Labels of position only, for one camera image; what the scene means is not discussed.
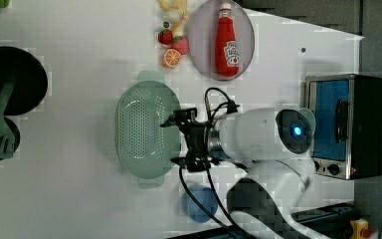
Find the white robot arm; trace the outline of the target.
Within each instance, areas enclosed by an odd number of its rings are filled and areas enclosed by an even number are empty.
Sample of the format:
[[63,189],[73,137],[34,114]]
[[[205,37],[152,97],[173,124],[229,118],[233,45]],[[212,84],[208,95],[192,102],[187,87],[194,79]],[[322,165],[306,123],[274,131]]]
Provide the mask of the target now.
[[292,218],[315,174],[307,155],[315,132],[309,110],[228,110],[204,122],[196,113],[175,111],[161,124],[185,136],[186,155],[171,161],[190,172],[222,161],[245,169],[226,194],[228,219],[245,239],[331,239]]

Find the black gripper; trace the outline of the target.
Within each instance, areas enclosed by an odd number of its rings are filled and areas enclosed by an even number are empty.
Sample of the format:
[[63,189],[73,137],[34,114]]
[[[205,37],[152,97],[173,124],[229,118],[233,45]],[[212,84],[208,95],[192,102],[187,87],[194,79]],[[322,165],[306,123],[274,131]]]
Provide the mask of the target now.
[[208,119],[199,122],[196,120],[197,109],[191,108],[180,110],[171,115],[161,127],[177,125],[184,134],[188,151],[185,157],[173,157],[171,161],[179,167],[185,167],[189,172],[201,172],[209,169],[211,165],[219,165],[220,160],[212,156],[208,151],[208,131],[212,122]]

